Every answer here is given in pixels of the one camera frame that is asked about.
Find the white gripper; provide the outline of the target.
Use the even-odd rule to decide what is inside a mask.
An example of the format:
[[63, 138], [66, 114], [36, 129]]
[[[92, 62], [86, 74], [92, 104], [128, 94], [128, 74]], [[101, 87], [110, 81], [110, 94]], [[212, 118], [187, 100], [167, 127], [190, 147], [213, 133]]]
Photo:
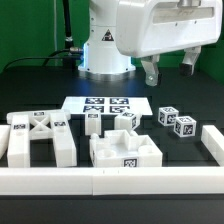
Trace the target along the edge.
[[215, 43], [221, 34], [222, 13], [222, 0], [119, 0], [116, 46], [123, 55], [144, 57], [149, 86], [160, 81], [157, 54], [185, 49], [179, 71], [191, 76], [200, 46]]

